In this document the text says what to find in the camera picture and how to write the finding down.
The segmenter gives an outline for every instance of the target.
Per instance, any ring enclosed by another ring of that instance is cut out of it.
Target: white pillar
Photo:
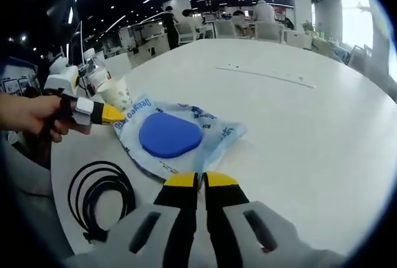
[[[135,40],[133,37],[130,36],[127,27],[120,28],[120,30],[118,31],[118,36],[120,37],[124,49],[135,46]]]
[[[295,11],[295,30],[304,32],[302,24],[311,22],[311,0],[293,0]]]
[[[172,6],[172,13],[178,21],[182,21],[184,16],[182,12],[185,9],[192,9],[192,5],[190,4],[190,0],[170,0],[163,4],[163,9],[166,10],[166,7]]]

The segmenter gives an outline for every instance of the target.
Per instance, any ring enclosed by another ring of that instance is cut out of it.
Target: white chair
[[[175,25],[178,32],[179,44],[184,45],[196,41],[197,32],[192,29],[188,22],[181,22]]]
[[[366,76],[367,64],[368,58],[365,50],[359,46],[354,46],[347,66]]]
[[[216,38],[238,38],[236,29],[232,21],[214,21]]]
[[[283,37],[284,25],[268,22],[255,23],[255,39],[282,43]]]
[[[311,37],[294,30],[284,30],[285,43],[288,46],[311,50]]]

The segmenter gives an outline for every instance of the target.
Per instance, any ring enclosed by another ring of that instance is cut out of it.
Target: white table
[[[224,66],[298,75],[315,88],[216,69]],[[312,247],[349,254],[379,219],[396,177],[397,106],[358,72],[285,45],[214,39],[154,58],[127,81],[133,97],[145,92],[244,123],[248,133],[226,152],[218,171],[236,178],[250,200],[295,224]],[[67,188],[81,166],[100,159],[124,168],[138,204],[152,202],[161,188],[134,166],[110,127],[64,137],[53,147],[52,183],[76,253],[92,246],[71,217]],[[109,216],[114,207],[102,201],[100,215]]]

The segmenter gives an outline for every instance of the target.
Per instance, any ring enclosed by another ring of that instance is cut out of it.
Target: blue foam pad
[[[159,158],[176,158],[198,147],[202,140],[196,124],[167,113],[150,115],[139,131],[143,149]]]

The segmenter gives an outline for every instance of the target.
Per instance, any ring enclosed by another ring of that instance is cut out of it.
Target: coiled cable
[[[74,208],[72,206],[71,200],[71,191],[76,182],[76,179],[88,169],[96,165],[102,165],[97,169],[93,169],[91,172],[87,173],[80,181],[76,196],[74,200]],[[112,175],[104,176],[96,180],[86,191],[83,197],[81,212],[79,211],[79,198],[81,193],[81,188],[84,182],[88,177],[96,174],[98,172],[110,172]],[[130,184],[130,181],[127,175],[123,172],[123,170],[116,164],[111,163],[109,161],[94,161],[83,166],[72,178],[72,181],[69,185],[68,190],[68,205],[70,212],[72,213],[74,219],[78,222],[78,224],[86,230],[83,233],[83,236],[91,242],[92,240],[106,242],[107,240],[107,232],[103,230],[96,222],[95,218],[95,207],[99,200],[99,197],[108,190],[114,190],[119,192],[122,196],[122,211],[120,214],[121,220],[126,217],[130,212],[132,212],[135,208],[135,195],[133,191],[133,187]]]

